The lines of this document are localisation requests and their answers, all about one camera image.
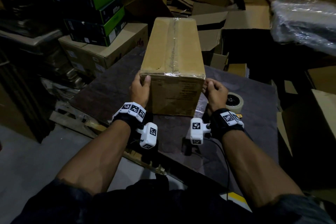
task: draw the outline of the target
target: packing tape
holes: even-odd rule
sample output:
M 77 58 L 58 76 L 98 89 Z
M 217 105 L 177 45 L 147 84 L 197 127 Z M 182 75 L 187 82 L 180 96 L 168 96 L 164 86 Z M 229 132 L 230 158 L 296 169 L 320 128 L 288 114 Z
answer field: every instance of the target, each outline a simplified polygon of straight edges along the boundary
M 240 95 L 229 92 L 229 94 L 227 95 L 227 101 L 226 101 L 227 109 L 234 112 L 235 114 L 238 114 L 242 110 L 243 105 L 244 105 L 244 100 Z

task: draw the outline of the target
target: concrete floor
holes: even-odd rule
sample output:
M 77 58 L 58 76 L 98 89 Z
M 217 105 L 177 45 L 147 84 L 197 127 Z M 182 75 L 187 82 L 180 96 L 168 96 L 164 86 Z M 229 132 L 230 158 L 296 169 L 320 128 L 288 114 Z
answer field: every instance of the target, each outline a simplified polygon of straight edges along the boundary
M 91 139 L 56 126 L 42 144 L 0 125 L 0 224 L 10 223 L 27 200 L 52 181 L 61 167 Z M 125 189 L 155 174 L 122 158 L 108 190 Z M 170 189 L 185 186 L 168 176 Z

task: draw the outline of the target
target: left hand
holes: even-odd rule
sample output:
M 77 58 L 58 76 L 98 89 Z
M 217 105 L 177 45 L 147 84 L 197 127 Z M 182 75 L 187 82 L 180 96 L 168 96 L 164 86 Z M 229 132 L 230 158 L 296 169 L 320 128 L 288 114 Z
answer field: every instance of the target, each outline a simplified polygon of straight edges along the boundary
M 129 87 L 131 102 L 140 104 L 143 108 L 146 107 L 149 99 L 149 87 L 151 85 L 151 77 L 146 76 L 143 86 L 140 82 L 140 70 L 135 75 L 132 85 Z

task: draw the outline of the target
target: dark tabletop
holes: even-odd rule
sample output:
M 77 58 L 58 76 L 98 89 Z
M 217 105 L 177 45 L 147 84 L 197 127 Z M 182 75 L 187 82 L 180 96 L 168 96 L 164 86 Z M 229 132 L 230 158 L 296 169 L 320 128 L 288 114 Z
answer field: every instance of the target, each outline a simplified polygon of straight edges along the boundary
M 100 123 L 110 125 L 112 115 L 123 103 L 130 101 L 129 86 L 141 67 L 144 54 L 145 48 L 134 48 L 75 95 L 70 104 Z M 207 78 L 222 82 L 230 92 L 243 98 L 241 114 L 246 131 L 253 141 L 278 163 L 275 88 L 209 66 L 205 66 L 205 73 Z M 195 116 L 202 117 L 206 103 L 205 96 L 201 94 Z M 183 116 L 154 115 L 153 123 L 158 127 L 158 151 L 226 187 L 227 167 L 221 150 L 215 144 L 204 141 L 199 149 L 192 149 L 191 155 L 184 154 L 182 138 L 187 135 L 190 119 Z M 229 189 L 241 195 L 232 175 Z

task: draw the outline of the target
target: stacked boxes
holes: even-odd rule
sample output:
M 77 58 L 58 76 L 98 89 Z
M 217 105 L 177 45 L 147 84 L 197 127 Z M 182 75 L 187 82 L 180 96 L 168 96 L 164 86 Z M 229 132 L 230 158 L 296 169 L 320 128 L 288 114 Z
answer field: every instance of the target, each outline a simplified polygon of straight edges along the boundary
M 120 0 L 53 0 L 73 41 L 109 46 L 125 26 Z

